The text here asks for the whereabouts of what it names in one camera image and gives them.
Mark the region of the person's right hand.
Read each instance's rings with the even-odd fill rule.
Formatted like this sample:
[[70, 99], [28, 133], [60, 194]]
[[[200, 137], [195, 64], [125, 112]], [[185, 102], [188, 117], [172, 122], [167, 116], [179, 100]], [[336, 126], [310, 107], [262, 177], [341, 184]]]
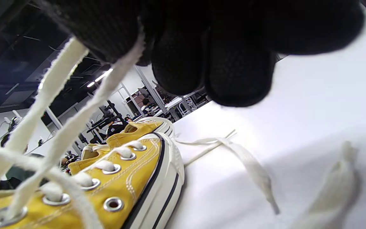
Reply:
[[358, 0], [39, 0], [58, 26], [100, 61], [114, 64], [141, 28], [139, 66], [160, 87], [186, 95], [205, 88], [228, 107], [270, 92], [277, 54], [316, 55], [345, 48], [361, 33]]

